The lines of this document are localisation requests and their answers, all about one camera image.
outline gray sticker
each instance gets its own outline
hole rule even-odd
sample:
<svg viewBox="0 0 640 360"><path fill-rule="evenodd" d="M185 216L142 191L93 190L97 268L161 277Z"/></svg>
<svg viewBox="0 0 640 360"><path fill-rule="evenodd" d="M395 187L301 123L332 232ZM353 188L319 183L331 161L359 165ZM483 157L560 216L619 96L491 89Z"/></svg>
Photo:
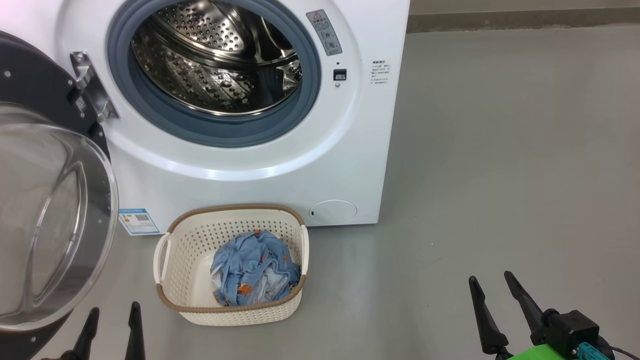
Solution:
<svg viewBox="0 0 640 360"><path fill-rule="evenodd" d="M342 54L342 47L338 41L338 36L335 34L333 25L331 25L331 21L329 21L324 10L307 13L307 18L311 22L311 25L314 26L314 29L316 29L316 33L320 41L322 41L326 55Z"/></svg>

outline metal hinge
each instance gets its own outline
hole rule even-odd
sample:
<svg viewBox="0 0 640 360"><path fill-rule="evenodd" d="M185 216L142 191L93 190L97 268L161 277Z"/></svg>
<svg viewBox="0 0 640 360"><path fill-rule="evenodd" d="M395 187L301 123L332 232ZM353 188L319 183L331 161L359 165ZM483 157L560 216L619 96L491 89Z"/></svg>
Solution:
<svg viewBox="0 0 640 360"><path fill-rule="evenodd" d="M86 99L97 114L97 121L101 123L107 119L118 119L118 112L113 102L104 89L100 78L95 73L95 68L89 59L89 55L82 51L71 53L71 64L76 73L76 88L86 94Z"/></svg>

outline laundry basket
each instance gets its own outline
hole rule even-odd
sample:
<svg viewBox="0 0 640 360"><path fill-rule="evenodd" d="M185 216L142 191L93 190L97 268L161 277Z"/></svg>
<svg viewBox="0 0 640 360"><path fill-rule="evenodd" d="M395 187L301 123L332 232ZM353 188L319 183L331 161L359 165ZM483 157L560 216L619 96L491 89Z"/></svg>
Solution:
<svg viewBox="0 0 640 360"><path fill-rule="evenodd" d="M260 229L279 237L292 260L300 264L298 285L284 299L263 304L225 307L213 296L209 269L213 256L239 234ZM300 304L307 280L309 236L302 218L292 209L272 205L222 206L190 211L179 217L158 241L154 278L160 300L198 325L255 325L283 320Z"/></svg>

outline clothes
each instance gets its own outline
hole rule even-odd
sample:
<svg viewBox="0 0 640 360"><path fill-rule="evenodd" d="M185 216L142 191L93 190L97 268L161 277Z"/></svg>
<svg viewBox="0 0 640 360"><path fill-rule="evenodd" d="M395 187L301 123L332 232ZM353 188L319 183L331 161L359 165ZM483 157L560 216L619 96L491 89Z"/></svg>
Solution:
<svg viewBox="0 0 640 360"><path fill-rule="evenodd" d="M242 306L282 299L300 281L300 266L289 249L268 231L236 236L213 257L211 281L219 304Z"/></svg>

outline basket handle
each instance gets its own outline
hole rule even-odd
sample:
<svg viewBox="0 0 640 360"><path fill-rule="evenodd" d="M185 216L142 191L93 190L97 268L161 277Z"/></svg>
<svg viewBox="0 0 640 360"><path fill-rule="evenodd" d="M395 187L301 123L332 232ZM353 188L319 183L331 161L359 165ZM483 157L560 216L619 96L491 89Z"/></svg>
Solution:
<svg viewBox="0 0 640 360"><path fill-rule="evenodd" d="M164 281L164 276L166 275L167 264L169 263L169 253L171 250L171 233L164 234L158 244L156 245L156 251L154 252L154 280L156 280L156 284L162 284ZM164 252L164 264L162 267L162 275L160 274L160 264L159 258L164 245L166 244L166 251Z"/></svg>
<svg viewBox="0 0 640 360"><path fill-rule="evenodd" d="M309 268L309 231L307 227L302 225L302 275L307 274Z"/></svg>

